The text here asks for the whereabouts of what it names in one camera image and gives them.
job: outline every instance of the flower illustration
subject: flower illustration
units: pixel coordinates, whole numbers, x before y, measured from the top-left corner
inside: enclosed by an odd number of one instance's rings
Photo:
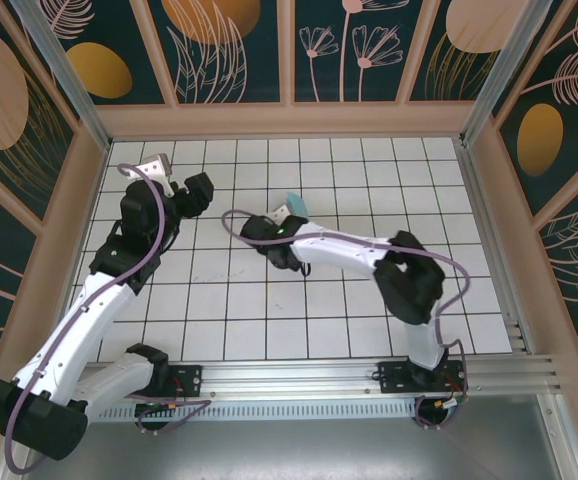
[[[320,101],[318,97],[318,89],[316,88],[316,76],[313,71],[313,59],[316,57],[324,57],[338,52],[338,44],[334,43],[334,36],[331,33],[331,27],[322,28],[316,27],[313,33],[309,27],[301,28],[298,32],[300,34],[300,41],[305,48],[305,52],[309,57],[309,68],[311,70],[311,85],[313,86],[313,94],[316,97],[316,102]]]
[[[367,68],[393,65],[402,61],[402,50],[396,50],[400,39],[396,35],[398,27],[391,29],[376,27],[367,38],[367,26],[353,29],[353,49],[356,52],[360,79],[358,80],[358,101],[362,101],[362,77]]]
[[[404,7],[409,0],[379,2],[376,0],[342,0],[342,7],[347,13],[360,13],[365,11],[393,10]]]

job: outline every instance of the blue object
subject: blue object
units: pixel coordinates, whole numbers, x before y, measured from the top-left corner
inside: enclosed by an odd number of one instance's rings
[[[292,215],[309,218],[305,201],[293,192],[287,192],[287,208]]]

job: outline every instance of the grid tile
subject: grid tile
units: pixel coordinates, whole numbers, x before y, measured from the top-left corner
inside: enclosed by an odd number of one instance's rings
[[[226,210],[263,214],[285,203],[287,191],[301,195],[312,221],[326,228],[382,238],[411,231],[430,252],[464,265],[474,277],[472,288],[444,312],[444,339],[461,338],[468,353],[510,351],[450,139],[126,142],[114,144],[110,166],[138,163],[143,147],[147,154],[171,149],[179,183],[207,172],[214,200],[200,219],[182,222],[172,251],[116,318],[91,361],[114,361],[138,341],[192,362],[406,355],[405,326],[386,312],[373,280],[322,264],[312,265],[305,279],[275,268],[224,231],[220,216]],[[120,218],[127,183],[115,178],[114,168],[107,173],[77,285]],[[229,222],[240,232],[245,220]],[[463,279],[452,266],[440,265],[447,277],[444,302]]]

